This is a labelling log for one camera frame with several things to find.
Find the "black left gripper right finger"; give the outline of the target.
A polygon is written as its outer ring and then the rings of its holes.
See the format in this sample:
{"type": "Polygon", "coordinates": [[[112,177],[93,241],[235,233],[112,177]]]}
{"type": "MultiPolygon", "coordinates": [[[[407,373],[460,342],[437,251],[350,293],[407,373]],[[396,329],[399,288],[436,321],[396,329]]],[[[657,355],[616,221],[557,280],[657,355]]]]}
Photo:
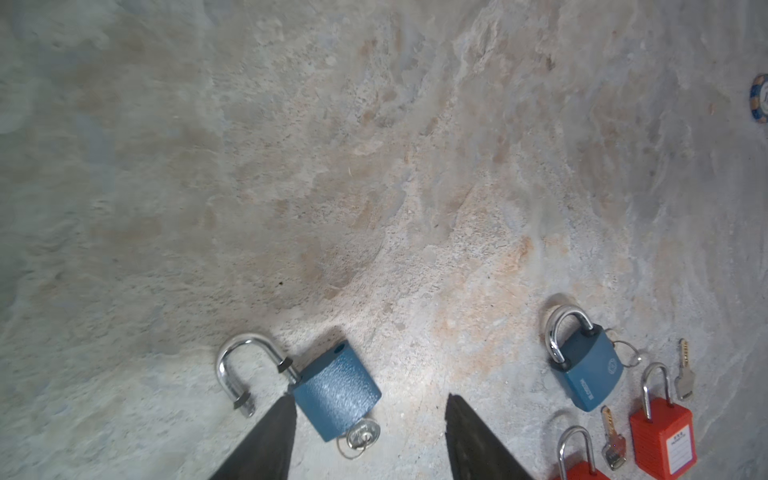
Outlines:
{"type": "Polygon", "coordinates": [[[445,421],[454,479],[532,479],[460,395],[448,395],[445,421]]]}

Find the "blue padlock key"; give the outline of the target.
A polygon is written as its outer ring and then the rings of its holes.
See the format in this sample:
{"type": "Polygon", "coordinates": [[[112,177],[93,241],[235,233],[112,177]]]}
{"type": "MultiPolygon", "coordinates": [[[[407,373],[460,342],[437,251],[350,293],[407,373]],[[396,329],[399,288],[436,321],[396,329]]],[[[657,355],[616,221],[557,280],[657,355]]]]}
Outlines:
{"type": "Polygon", "coordinates": [[[378,441],[380,435],[379,423],[364,417],[336,439],[337,450],[346,460],[358,459],[378,441]]]}

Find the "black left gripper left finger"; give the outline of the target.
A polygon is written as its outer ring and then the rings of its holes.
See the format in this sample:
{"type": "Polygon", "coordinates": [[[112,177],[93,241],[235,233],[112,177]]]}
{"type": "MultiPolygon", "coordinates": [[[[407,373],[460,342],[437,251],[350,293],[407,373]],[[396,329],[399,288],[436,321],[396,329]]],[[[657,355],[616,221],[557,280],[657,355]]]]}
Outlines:
{"type": "Polygon", "coordinates": [[[294,397],[285,394],[264,414],[211,479],[287,479],[296,421],[294,397]]]}

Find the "blue padlock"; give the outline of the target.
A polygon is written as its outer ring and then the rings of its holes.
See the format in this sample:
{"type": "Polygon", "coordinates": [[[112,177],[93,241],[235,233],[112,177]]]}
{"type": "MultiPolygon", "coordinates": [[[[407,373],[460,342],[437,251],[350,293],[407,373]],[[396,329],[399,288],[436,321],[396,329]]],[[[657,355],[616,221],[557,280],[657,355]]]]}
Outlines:
{"type": "Polygon", "coordinates": [[[299,371],[273,341],[258,333],[231,337],[220,348],[215,372],[233,408],[249,418],[255,400],[229,366],[229,356],[244,345],[260,347],[289,381],[288,392],[317,433],[328,442],[349,435],[382,397],[382,392],[347,340],[342,340],[299,371]]]}
{"type": "Polygon", "coordinates": [[[552,371],[574,405],[585,412],[600,406],[624,370],[605,329],[579,306],[561,305],[547,320],[546,341],[552,371]],[[575,317],[580,327],[560,346],[557,336],[568,316],[575,317]]]}

